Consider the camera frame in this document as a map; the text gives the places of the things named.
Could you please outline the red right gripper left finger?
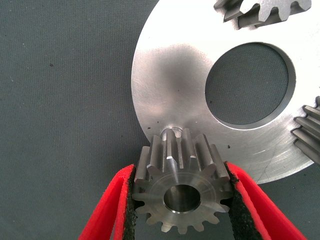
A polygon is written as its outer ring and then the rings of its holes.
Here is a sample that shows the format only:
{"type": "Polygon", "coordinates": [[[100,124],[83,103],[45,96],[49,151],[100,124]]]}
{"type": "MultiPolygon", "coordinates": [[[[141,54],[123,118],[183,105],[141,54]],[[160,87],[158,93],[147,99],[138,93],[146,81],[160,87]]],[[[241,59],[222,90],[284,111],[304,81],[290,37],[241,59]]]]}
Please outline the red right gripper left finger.
{"type": "Polygon", "coordinates": [[[119,170],[96,205],[80,240],[133,240],[135,238],[136,214],[133,191],[135,165],[119,170]]]}

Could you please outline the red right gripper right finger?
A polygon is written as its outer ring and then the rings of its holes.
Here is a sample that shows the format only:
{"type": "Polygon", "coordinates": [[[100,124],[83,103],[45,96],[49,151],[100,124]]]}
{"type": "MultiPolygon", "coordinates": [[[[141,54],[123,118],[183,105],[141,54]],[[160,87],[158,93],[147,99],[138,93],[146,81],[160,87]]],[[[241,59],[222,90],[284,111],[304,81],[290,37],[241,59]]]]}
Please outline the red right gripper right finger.
{"type": "Polygon", "coordinates": [[[225,162],[234,196],[229,217],[236,240],[305,240],[302,232],[239,166],[225,162]]]}

